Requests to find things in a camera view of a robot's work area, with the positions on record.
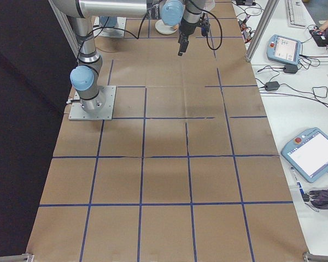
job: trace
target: blue joint cap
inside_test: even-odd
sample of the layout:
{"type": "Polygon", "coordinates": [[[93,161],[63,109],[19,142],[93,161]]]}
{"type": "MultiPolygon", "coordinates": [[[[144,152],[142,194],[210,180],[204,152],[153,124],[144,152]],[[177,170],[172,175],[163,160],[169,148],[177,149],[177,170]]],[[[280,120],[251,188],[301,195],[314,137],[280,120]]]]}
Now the blue joint cap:
{"type": "Polygon", "coordinates": [[[78,66],[71,72],[72,85],[78,91],[89,89],[93,84],[94,78],[92,70],[85,65],[78,66]]]}
{"type": "Polygon", "coordinates": [[[165,25],[177,25],[184,13],[184,6],[180,0],[168,0],[161,10],[161,18],[165,25]]]}
{"type": "Polygon", "coordinates": [[[115,27],[118,22],[118,17],[116,16],[100,16],[99,26],[104,26],[107,23],[107,27],[115,27]]]}

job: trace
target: cardboard surface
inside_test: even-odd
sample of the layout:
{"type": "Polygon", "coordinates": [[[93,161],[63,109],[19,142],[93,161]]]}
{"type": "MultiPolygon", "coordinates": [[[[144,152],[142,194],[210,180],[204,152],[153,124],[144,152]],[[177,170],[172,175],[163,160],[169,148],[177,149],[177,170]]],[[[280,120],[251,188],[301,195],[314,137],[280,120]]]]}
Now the cardboard surface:
{"type": "MultiPolygon", "coordinates": [[[[63,119],[27,251],[37,261],[302,261],[307,251],[232,4],[200,30],[97,38],[114,119],[63,119]],[[212,21],[214,46],[219,43],[212,21]]],[[[137,33],[140,20],[127,20],[137,33]]]]}

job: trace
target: white table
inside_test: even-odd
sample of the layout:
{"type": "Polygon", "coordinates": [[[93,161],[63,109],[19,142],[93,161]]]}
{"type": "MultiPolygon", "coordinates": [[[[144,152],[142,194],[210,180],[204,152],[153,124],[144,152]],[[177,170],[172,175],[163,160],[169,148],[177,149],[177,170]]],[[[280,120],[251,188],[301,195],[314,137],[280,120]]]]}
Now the white table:
{"type": "MultiPolygon", "coordinates": [[[[264,8],[267,0],[257,0],[256,2],[264,8]]],[[[234,8],[236,14],[241,12],[240,8],[234,8]]],[[[308,21],[308,25],[314,24],[309,13],[306,9],[304,10],[304,16],[306,21],[308,21]]],[[[256,29],[260,18],[261,16],[251,17],[247,22],[247,25],[252,29],[256,29]]],[[[255,77],[262,82],[269,81],[270,78],[277,73],[271,70],[257,73],[259,69],[266,65],[281,65],[280,63],[268,60],[266,56],[268,40],[274,34],[295,38],[300,41],[305,41],[311,37],[307,29],[288,27],[285,2],[284,0],[280,0],[273,17],[271,18],[270,24],[261,38],[260,45],[251,60],[255,77]]],[[[325,47],[317,47],[312,39],[304,43],[303,54],[311,56],[328,56],[328,50],[326,50],[325,47]]],[[[308,92],[311,91],[313,86],[328,87],[328,63],[323,63],[318,68],[311,67],[309,70],[299,70],[295,75],[282,72],[278,77],[273,79],[273,81],[278,81],[280,84],[286,83],[295,89],[308,92]]],[[[258,86],[262,87],[263,84],[258,82],[258,86]]],[[[277,92],[298,94],[297,92],[283,86],[280,87],[277,92]]],[[[278,152],[280,152],[283,146],[295,135],[307,128],[318,127],[328,135],[328,109],[320,103],[302,98],[271,96],[269,94],[262,94],[262,101],[266,109],[278,152]]],[[[290,172],[290,164],[282,159],[282,165],[309,251],[312,254],[328,255],[328,210],[321,210],[317,213],[306,206],[302,201],[295,178],[290,172]]],[[[308,192],[311,189],[328,188],[328,174],[325,174],[312,184],[306,182],[306,180],[300,175],[298,175],[298,179],[305,192],[308,192]]]]}

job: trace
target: dark backdrop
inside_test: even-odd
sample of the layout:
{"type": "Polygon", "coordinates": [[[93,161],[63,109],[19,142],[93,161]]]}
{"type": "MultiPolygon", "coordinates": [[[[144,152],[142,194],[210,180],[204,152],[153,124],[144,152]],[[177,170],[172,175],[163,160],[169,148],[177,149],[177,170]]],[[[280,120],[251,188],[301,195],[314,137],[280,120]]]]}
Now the dark backdrop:
{"type": "Polygon", "coordinates": [[[74,65],[48,0],[0,0],[0,256],[26,251],[74,65]]]}

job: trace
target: screen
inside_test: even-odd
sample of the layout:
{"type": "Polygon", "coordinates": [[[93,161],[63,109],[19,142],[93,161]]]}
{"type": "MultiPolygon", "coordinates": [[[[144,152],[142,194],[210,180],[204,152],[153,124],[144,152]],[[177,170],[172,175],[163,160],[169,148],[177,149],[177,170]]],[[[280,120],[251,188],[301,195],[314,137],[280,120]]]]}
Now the screen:
{"type": "Polygon", "coordinates": [[[328,164],[328,139],[316,133],[288,155],[308,176],[313,177],[316,171],[328,164]]]}
{"type": "Polygon", "coordinates": [[[274,56],[288,61],[295,61],[297,41],[278,37],[274,56]]]}

